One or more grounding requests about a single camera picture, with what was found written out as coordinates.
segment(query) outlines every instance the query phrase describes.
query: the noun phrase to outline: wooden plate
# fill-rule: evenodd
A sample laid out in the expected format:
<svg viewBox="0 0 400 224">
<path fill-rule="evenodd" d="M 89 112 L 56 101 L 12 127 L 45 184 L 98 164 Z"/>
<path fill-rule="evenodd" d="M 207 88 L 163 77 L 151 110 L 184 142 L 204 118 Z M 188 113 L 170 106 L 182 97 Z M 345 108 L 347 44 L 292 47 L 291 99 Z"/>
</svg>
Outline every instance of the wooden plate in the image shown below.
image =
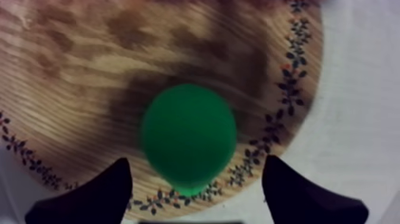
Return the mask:
<svg viewBox="0 0 400 224">
<path fill-rule="evenodd" d="M 60 193 L 127 157 L 128 219 L 200 211 L 285 151 L 313 101 L 322 44 L 315 1 L 1 1 L 1 139 Z M 239 128 L 229 166 L 192 198 L 153 171 L 137 141 L 153 97 L 179 83 L 225 97 Z"/>
</svg>

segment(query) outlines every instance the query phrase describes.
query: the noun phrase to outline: green balloon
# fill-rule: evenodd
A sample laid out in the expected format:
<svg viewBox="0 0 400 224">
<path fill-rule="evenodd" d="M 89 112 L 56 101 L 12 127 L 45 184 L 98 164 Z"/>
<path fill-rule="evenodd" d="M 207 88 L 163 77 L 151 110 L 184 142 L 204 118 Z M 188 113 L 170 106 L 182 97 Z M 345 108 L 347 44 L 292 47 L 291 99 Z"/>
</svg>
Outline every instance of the green balloon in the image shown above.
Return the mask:
<svg viewBox="0 0 400 224">
<path fill-rule="evenodd" d="M 181 195 L 199 194 L 228 164 L 236 147 L 236 123 L 215 92 L 184 84 L 159 94 L 140 128 L 153 168 Z"/>
</svg>

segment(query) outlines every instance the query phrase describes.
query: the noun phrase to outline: wood grain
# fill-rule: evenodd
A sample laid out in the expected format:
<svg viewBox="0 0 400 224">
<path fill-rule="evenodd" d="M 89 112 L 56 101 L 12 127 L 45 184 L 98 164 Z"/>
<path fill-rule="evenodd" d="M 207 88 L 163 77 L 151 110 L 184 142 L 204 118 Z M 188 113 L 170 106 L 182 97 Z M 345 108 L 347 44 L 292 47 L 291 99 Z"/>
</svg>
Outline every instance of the wood grain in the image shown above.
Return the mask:
<svg viewBox="0 0 400 224">
<path fill-rule="evenodd" d="M 308 76 L 298 84 L 305 106 L 284 119 L 272 153 L 285 151 L 310 109 L 323 45 L 317 2 L 299 14 L 290 1 L 79 2 L 0 0 L 0 110 L 12 120 L 10 132 L 28 140 L 35 158 L 62 181 L 85 183 L 127 157 L 135 200 L 169 191 L 140 151 L 138 129 L 153 97 L 179 83 L 206 86 L 229 102 L 239 128 L 229 167 L 241 164 L 248 141 L 263 135 L 265 114 L 282 106 L 277 83 L 288 63 L 285 37 L 289 20 L 298 17 L 307 18 L 312 34 L 304 45 Z M 243 187 L 260 177 L 262 165 Z M 155 216 L 134 207 L 126 217 L 165 219 L 203 210 L 242 190 L 225 186 L 230 176 L 226 171 L 217 178 L 223 195 L 212 202 L 166 205 Z"/>
</svg>

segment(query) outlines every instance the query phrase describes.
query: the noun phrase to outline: white tablecloth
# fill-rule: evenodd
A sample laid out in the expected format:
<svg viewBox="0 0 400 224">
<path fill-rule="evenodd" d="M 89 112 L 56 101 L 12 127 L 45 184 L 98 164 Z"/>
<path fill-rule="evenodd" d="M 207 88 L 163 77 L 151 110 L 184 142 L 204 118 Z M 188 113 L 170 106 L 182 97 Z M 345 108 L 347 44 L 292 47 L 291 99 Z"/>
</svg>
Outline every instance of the white tablecloth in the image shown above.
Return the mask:
<svg viewBox="0 0 400 224">
<path fill-rule="evenodd" d="M 370 209 L 368 223 L 379 223 L 400 190 L 400 1 L 321 4 L 325 41 L 320 88 L 283 159 L 315 183 L 362 199 Z M 33 202 L 48 196 L 0 149 L 0 223 L 23 223 Z M 226 203 L 179 218 L 238 219 L 273 223 L 260 182 Z"/>
</svg>

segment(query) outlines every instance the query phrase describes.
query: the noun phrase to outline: floral border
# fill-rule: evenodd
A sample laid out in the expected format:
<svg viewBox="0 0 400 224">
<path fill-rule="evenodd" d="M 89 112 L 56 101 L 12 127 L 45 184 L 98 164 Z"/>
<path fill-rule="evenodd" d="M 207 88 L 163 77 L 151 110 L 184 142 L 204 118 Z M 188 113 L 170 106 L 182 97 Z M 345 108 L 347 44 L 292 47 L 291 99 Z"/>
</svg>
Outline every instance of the floral border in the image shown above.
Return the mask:
<svg viewBox="0 0 400 224">
<path fill-rule="evenodd" d="M 287 116 L 294 116 L 296 108 L 305 105 L 301 98 L 302 89 L 298 87 L 298 84 L 307 75 L 307 71 L 303 69 L 303 66 L 307 65 L 303 46 L 311 38 L 308 20 L 305 17 L 298 17 L 298 14 L 301 14 L 302 10 L 309 6 L 309 3 L 306 0 L 292 0 L 288 1 L 288 4 L 296 17 L 288 21 L 291 24 L 291 29 L 290 34 L 286 35 L 285 39 L 289 44 L 286 53 L 289 63 L 281 66 L 282 81 L 276 84 L 282 91 L 282 98 L 279 99 L 282 106 L 275 113 L 265 115 L 264 134 L 261 138 L 249 141 L 251 148 L 245 150 L 245 158 L 242 160 L 242 164 L 228 168 L 231 175 L 225 183 L 214 181 L 208 185 L 205 191 L 196 196 L 185 197 L 179 195 L 174 189 L 166 192 L 159 189 L 155 195 L 147 197 L 146 201 L 135 200 L 134 195 L 132 195 L 127 210 L 137 207 L 140 211 L 150 211 L 152 215 L 156 215 L 158 209 L 165 209 L 165 205 L 180 209 L 182 206 L 189 206 L 196 200 L 211 202 L 214 197 L 223 195 L 223 186 L 242 187 L 246 178 L 253 177 L 252 171 L 255 166 L 261 164 L 261 158 L 270 153 L 273 145 L 280 144 L 279 133 L 285 128 L 282 120 Z M 79 186 L 78 182 L 64 181 L 54 173 L 52 167 L 44 165 L 42 160 L 36 158 L 36 151 L 27 146 L 27 141 L 18 139 L 16 134 L 11 133 L 10 124 L 11 120 L 5 117 L 4 112 L 1 111 L 1 139 L 6 143 L 5 149 L 19 155 L 21 163 L 27 166 L 31 172 L 40 175 L 44 185 L 56 191 L 61 189 L 69 191 Z"/>
</svg>

